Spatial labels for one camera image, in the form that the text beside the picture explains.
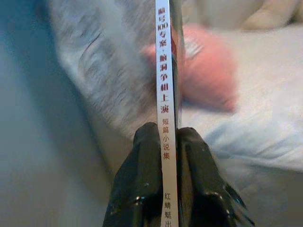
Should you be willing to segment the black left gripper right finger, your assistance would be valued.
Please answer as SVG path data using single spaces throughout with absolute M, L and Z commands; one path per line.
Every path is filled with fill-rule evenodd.
M 182 227 L 253 227 L 247 207 L 194 128 L 177 131 Z

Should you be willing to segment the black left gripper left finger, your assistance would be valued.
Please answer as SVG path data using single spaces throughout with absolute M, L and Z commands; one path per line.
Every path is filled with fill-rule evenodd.
M 115 175 L 103 226 L 159 227 L 162 202 L 160 137 L 157 124 L 148 122 Z

